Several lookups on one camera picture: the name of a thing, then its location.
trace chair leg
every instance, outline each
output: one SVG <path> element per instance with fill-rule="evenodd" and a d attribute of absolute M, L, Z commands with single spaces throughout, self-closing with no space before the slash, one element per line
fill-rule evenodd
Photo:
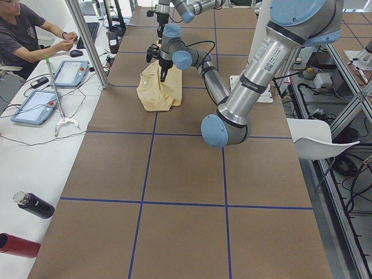
<path fill-rule="evenodd" d="M 319 181 L 318 185 L 316 185 L 315 187 L 315 193 L 319 190 L 320 186 L 321 186 L 321 183 L 323 182 L 323 180 L 326 178 L 327 174 L 330 172 L 330 170 L 332 169 L 332 166 L 333 164 L 335 163 L 336 161 L 336 157 L 333 157 L 332 158 L 332 161 L 330 163 L 330 166 L 328 167 L 328 169 L 325 171 L 324 175 L 322 176 L 321 180 Z"/>

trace light blue plastic case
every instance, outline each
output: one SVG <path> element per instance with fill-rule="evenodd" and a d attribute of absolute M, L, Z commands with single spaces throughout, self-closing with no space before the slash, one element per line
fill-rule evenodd
<path fill-rule="evenodd" d="M 54 74 L 57 87 L 77 87 L 89 70 L 88 61 L 62 61 Z"/>
<path fill-rule="evenodd" d="M 34 90 L 10 118 L 13 122 L 41 125 L 58 103 L 54 91 Z"/>

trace person's neck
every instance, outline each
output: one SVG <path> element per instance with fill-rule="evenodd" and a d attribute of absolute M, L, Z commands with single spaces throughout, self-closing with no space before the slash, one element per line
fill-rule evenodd
<path fill-rule="evenodd" d="M 3 15 L 2 13 L 0 13 L 0 17 L 4 19 L 6 22 L 9 22 L 10 24 L 14 24 L 14 25 L 17 24 L 17 20 L 15 16 Z"/>

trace person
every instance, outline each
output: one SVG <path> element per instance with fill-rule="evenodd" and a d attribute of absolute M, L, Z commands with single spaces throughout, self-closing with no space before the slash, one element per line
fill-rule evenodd
<path fill-rule="evenodd" d="M 35 26 L 51 32 L 63 41 L 41 49 Z M 19 0 L 0 0 L 0 58 L 7 66 L 21 66 L 18 75 L 27 79 L 45 55 L 69 51 L 77 40 L 75 32 L 64 32 L 46 21 Z"/>

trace person's arm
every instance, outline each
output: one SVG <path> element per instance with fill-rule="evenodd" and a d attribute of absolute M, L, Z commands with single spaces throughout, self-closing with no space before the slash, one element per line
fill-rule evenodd
<path fill-rule="evenodd" d="M 58 44 L 52 45 L 50 48 L 38 49 L 37 51 L 29 51 L 25 47 L 21 47 L 14 51 L 14 55 L 30 62 L 35 63 L 44 59 L 45 55 L 52 56 L 59 51 L 69 51 L 73 47 L 72 40 L 64 40 Z"/>
<path fill-rule="evenodd" d="M 50 23 L 48 21 L 41 25 L 40 28 L 49 31 L 50 33 L 64 40 L 73 40 L 73 42 L 76 42 L 77 40 L 77 34 L 75 32 L 64 32 L 57 25 L 54 25 L 53 23 Z"/>

